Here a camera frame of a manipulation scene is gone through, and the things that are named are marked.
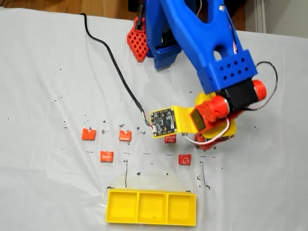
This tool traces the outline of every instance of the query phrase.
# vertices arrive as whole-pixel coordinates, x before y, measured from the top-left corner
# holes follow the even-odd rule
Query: white wire
[[[227,121],[227,125],[225,127],[225,129],[220,133],[218,134],[217,136],[215,136],[214,138],[210,139],[209,141],[205,141],[205,142],[197,142],[197,141],[193,141],[191,139],[189,139],[187,137],[187,133],[186,133],[186,139],[191,142],[191,143],[194,143],[194,144],[197,144],[197,145],[209,145],[209,144],[212,144],[214,143],[216,140],[218,140],[219,138],[221,138],[223,136],[223,134],[225,134],[229,128],[230,128],[230,120],[226,117],[226,121]]]
[[[234,51],[234,54],[237,53],[237,47],[236,47],[235,41],[233,42],[233,51]]]
[[[201,11],[201,8],[202,8],[202,0],[200,0],[200,8],[198,10],[198,13],[197,13],[197,16],[199,15],[200,11]]]

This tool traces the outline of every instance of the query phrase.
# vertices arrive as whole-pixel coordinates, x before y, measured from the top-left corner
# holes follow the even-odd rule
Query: cable connector
[[[142,16],[143,16],[143,11],[144,11],[144,2],[140,1],[140,5],[139,5],[139,16],[138,16],[138,21],[136,24],[135,29],[136,30],[142,30]]]

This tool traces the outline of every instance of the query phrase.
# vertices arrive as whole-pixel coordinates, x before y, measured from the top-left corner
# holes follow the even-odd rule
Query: small red block
[[[165,136],[165,143],[175,143],[177,141],[176,139],[176,134],[175,135],[170,135],[170,136]]]
[[[119,140],[120,141],[131,141],[131,131],[120,130]]]
[[[114,152],[105,152],[101,151],[101,162],[113,162],[114,160]]]
[[[179,155],[179,165],[191,165],[192,155]]]
[[[96,130],[94,130],[94,129],[86,129],[86,128],[84,128],[82,130],[81,138],[83,140],[91,140],[91,141],[93,141],[93,140],[95,140],[95,137],[96,137]]]

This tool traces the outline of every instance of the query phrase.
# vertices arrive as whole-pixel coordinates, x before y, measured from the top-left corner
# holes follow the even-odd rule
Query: circuit board
[[[151,113],[151,124],[153,135],[162,137],[177,132],[177,124],[173,108],[164,109]]]

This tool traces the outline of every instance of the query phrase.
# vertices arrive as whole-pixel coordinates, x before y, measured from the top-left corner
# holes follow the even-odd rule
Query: blue bracket
[[[147,0],[148,57],[155,68],[174,63],[181,49],[195,67],[206,94],[220,91],[257,74],[248,50],[243,51],[223,0],[208,0],[208,22],[203,23],[188,7],[194,0]],[[171,28],[177,44],[160,48],[162,34]],[[222,59],[216,60],[214,51]]]

